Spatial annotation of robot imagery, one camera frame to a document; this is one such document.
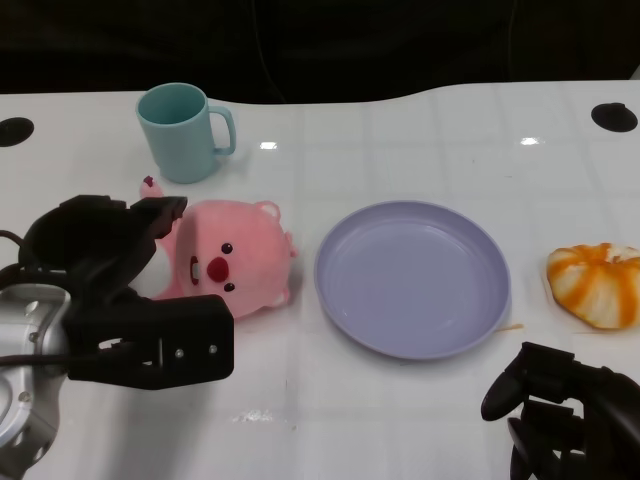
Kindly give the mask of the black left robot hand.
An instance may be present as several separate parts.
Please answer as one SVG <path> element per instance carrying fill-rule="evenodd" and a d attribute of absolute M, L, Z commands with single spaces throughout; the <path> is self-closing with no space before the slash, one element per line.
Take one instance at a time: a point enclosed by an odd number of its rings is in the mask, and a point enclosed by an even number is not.
<path fill-rule="evenodd" d="M 187 207 L 184 197 L 133 205 L 76 196 L 39 218 L 20 247 L 16 283 L 69 293 L 69 348 L 49 354 L 72 380 L 161 390 L 222 380 L 234 369 L 234 320 L 217 295 L 166 300 L 130 286 Z"/>

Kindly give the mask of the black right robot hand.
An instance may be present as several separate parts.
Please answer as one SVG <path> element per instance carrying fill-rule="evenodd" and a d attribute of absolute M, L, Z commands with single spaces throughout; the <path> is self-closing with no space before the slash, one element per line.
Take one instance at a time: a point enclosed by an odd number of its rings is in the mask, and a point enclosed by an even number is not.
<path fill-rule="evenodd" d="M 636 479 L 639 386 L 574 354 L 525 342 L 489 388 L 486 421 L 505 418 L 513 479 Z"/>

